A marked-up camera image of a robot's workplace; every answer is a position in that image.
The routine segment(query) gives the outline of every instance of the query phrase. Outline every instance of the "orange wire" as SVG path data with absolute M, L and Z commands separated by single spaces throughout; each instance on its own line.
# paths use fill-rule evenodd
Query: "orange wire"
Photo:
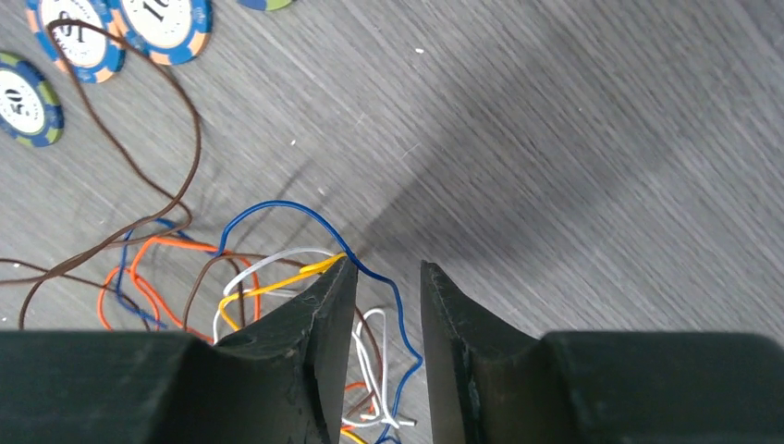
M 144 242 L 144 244 L 141 246 L 139 252 L 136 254 L 136 257 L 133 259 L 133 262 L 130 265 L 129 275 L 131 281 L 133 282 L 133 285 L 136 286 L 136 288 L 139 291 L 145 293 L 145 296 L 152 296 L 155 299 L 155 301 L 161 305 L 161 308 L 164 309 L 164 313 L 166 313 L 166 315 L 169 318 L 171 318 L 172 322 L 177 327 L 182 328 L 182 321 L 171 311 L 168 304 L 166 304 L 166 302 L 161 297 L 161 295 L 157 291 L 155 291 L 155 289 L 153 289 L 152 286 L 148 286 L 147 289 L 148 291 L 145 291 L 145 289 L 141 287 L 140 282 L 138 281 L 139 275 L 136 272 L 136 269 L 139 266 L 139 262 L 141 261 L 141 258 L 144 256 L 144 254 L 147 253 L 147 250 L 149 250 L 150 247 L 153 246 L 153 244 L 155 243 L 184 248 L 186 250 L 196 250 L 196 251 L 202 251 L 208 253 L 216 252 L 217 248 L 206 243 L 194 242 L 189 240 L 154 237 Z M 251 266 L 251 263 L 247 259 L 243 258 L 241 260 L 244 265 Z M 253 285 L 258 289 L 260 287 L 258 276 L 256 276 L 256 274 L 254 273 L 252 277 L 253 277 Z M 261 317 L 261 295 L 255 298 L 254 317 L 256 319 L 259 319 Z M 211 337 L 200 333 L 196 329 L 189 327 L 188 331 L 198 336 L 199 338 L 212 343 Z
M 116 276 L 116 274 L 119 273 L 119 271 L 120 271 L 120 267 L 116 266 L 115 269 L 112 270 L 111 273 L 109 273 L 109 276 L 106 277 L 106 280 L 104 281 L 104 286 L 109 285 L 109 283 Z M 143 277 L 139 276 L 139 281 L 145 287 L 150 288 L 150 289 L 152 288 L 150 283 L 147 282 L 146 280 L 144 280 Z M 96 311 L 98 313 L 98 319 L 101 320 L 101 325 L 104 326 L 104 328 L 107 329 L 107 330 L 113 330 L 112 326 L 109 325 L 109 321 L 107 321 L 106 317 L 104 316 L 104 297 L 105 296 L 106 296 L 106 289 L 101 289 L 101 292 L 98 293 L 98 303 L 97 303 L 97 306 L 96 306 Z M 158 312 L 158 306 L 155 304 L 155 300 L 153 300 L 153 298 L 151 298 L 150 295 L 147 294 L 147 293 L 144 293 L 144 297 L 147 298 L 147 302 L 149 302 L 150 305 L 153 308 L 153 315 L 155 317 L 155 320 L 156 321 L 160 321 L 161 320 L 161 314 Z
M 344 391 L 350 391 L 350 390 L 359 389 L 359 388 L 366 388 L 366 387 L 367 386 L 365 385 L 364 382 L 354 382 L 354 383 L 348 384 L 343 390 Z M 373 408 L 373 404 L 372 403 L 370 404 L 370 408 L 368 409 L 368 412 L 370 412 L 370 414 L 373 414 L 373 412 L 374 412 L 374 408 Z M 353 430 L 354 428 L 355 427 L 353 425 L 343 425 L 342 427 L 340 427 L 340 430 L 347 430 L 348 431 L 348 430 Z

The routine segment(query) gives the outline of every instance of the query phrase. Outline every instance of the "poker chip white center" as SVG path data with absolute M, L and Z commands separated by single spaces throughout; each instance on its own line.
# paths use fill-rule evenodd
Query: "poker chip white center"
M 172 48 L 190 32 L 190 0 L 122 0 L 131 28 L 149 44 Z
M 41 97 L 19 74 L 8 69 L 0 69 L 0 116 L 27 134 L 37 134 L 45 123 Z
M 40 14 L 44 28 L 56 19 L 77 19 L 103 27 L 101 18 L 88 0 L 43 0 Z M 63 26 L 55 30 L 55 40 L 74 65 L 89 68 L 104 59 L 106 38 L 98 32 Z

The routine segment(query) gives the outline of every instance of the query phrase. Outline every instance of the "poker chip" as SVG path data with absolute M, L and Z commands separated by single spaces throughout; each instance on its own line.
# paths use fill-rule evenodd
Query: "poker chip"
M 120 31 L 159 65 L 179 65 L 207 45 L 212 28 L 209 0 L 109 0 Z
M 52 85 L 32 63 L 0 52 L 0 127 L 28 146 L 63 135 L 63 108 Z
M 239 0 L 239 4 L 260 11 L 274 11 L 288 6 L 292 0 Z
M 67 71 L 67 61 L 59 58 L 46 35 L 46 25 L 53 20 L 82 20 L 119 36 L 104 0 L 27 0 L 27 19 L 43 50 L 63 71 Z M 54 31 L 54 36 L 82 82 L 100 83 L 122 68 L 125 52 L 118 43 L 98 32 L 62 26 Z

